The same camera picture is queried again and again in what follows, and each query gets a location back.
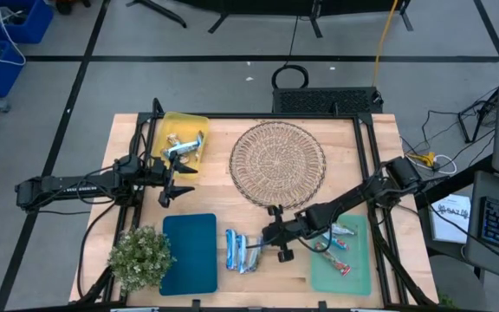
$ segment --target potted plant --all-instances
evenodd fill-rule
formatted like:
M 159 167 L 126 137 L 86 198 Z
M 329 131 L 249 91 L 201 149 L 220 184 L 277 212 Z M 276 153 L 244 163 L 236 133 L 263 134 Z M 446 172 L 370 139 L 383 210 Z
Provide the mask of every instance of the potted plant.
M 123 234 L 108 259 L 121 289 L 131 292 L 145 286 L 160 287 L 161 279 L 176 261 L 169 247 L 166 235 L 151 226 Z

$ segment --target round wicker mat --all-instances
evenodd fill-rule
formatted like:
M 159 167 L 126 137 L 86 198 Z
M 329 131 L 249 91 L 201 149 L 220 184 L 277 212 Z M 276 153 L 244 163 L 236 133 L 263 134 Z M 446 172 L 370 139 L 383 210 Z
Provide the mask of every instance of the round wicker mat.
M 321 187 L 327 162 L 317 140 L 286 122 L 264 122 L 244 133 L 230 155 L 230 175 L 255 205 L 293 208 Z

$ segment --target wooden table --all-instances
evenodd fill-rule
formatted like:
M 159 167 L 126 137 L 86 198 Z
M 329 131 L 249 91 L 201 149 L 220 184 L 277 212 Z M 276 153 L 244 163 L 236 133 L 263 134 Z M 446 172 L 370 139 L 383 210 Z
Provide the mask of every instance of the wooden table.
M 112 164 L 114 159 L 126 155 L 128 143 L 135 128 L 136 114 L 117 114 L 107 143 L 107 151 L 103 166 Z M 374 129 L 378 141 L 381 160 L 389 160 L 402 156 L 399 132 L 393 115 L 374 115 Z M 205 147 L 204 157 L 197 179 L 176 179 L 175 185 L 194 185 L 196 190 L 189 192 L 171 203 L 169 209 L 158 204 L 160 188 L 146 188 L 144 207 L 140 225 L 152 225 L 162 228 L 163 218 L 171 215 L 194 213 L 214 213 L 217 215 L 217 257 L 218 257 L 218 289 L 213 294 L 189 296 L 161 296 L 157 289 L 143 289 L 128 297 L 130 306 L 191 306 L 192 299 L 201 299 L 204 307 L 286 307 L 316 308 L 317 302 L 326 300 L 329 308 L 380 308 L 382 298 L 379 288 L 379 277 L 376 270 L 373 241 L 369 235 L 369 254 L 371 265 L 371 295 L 350 296 L 315 292 L 310 284 L 310 259 L 308 250 L 297 241 L 291 242 L 289 248 L 294 250 L 295 260 L 279 263 L 277 249 L 267 248 L 257 272 L 239 275 L 235 271 L 225 269 L 226 238 L 224 231 L 232 228 L 240 233 L 255 237 L 263 226 L 271 220 L 266 210 L 254 206 L 244 198 L 233 185 L 229 173 L 229 156 L 237 139 L 250 127 L 262 120 L 215 119 L 210 121 L 210 133 Z M 285 120 L 309 131 L 321 144 L 327 158 L 327 174 L 321 189 L 308 203 L 327 202 L 340 196 L 361 183 L 361 172 L 358 152 L 350 120 Z M 362 126 L 363 139 L 368 156 L 368 164 L 372 158 L 366 137 L 366 128 Z M 403 198 L 402 205 L 415 209 L 412 196 Z M 101 205 L 92 207 L 90 223 L 105 209 Z M 82 270 L 82 289 L 92 285 L 107 265 L 107 255 L 113 243 L 119 208 L 116 207 L 102 218 L 92 229 L 87 239 Z M 349 213 L 366 215 L 366 206 L 360 205 Z M 292 211 L 284 214 L 289 219 Z M 395 235 L 399 247 L 401 263 L 410 273 L 417 285 L 430 297 L 437 301 L 437 292 L 432 279 L 431 266 L 426 253 L 423 233 L 418 217 L 402 209 L 392 210 Z M 393 302 L 398 301 L 394 274 L 390 264 L 386 263 L 386 271 Z M 113 287 L 113 299 L 119 295 L 118 284 Z M 77 299 L 76 288 L 73 287 L 71 300 Z

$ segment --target yellow tray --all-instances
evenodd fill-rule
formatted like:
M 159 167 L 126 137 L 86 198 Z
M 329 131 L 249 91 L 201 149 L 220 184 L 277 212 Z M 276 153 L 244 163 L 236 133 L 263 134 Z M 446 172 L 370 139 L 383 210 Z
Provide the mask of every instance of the yellow tray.
M 204 146 L 205 141 L 207 141 L 207 135 L 209 133 L 209 119 L 201 116 L 181 114 L 176 112 L 167 112 L 163 120 L 159 123 L 157 136 L 153 142 L 153 157 L 160 157 L 165 165 L 168 167 L 169 160 L 163 155 L 161 150 L 164 148 L 172 147 L 171 143 L 167 140 L 167 135 L 175 133 L 178 140 L 182 143 L 192 142 L 197 139 L 198 132 L 204 134 L 204 140 L 202 145 L 197 151 L 189 152 L 190 161 L 184 165 L 189 166 L 192 169 L 199 170 L 199 163 L 204 156 Z M 195 153 L 199 153 L 199 158 L 196 159 Z M 182 177 L 187 179 L 194 179 L 198 176 L 197 173 L 178 173 L 175 172 L 175 177 Z

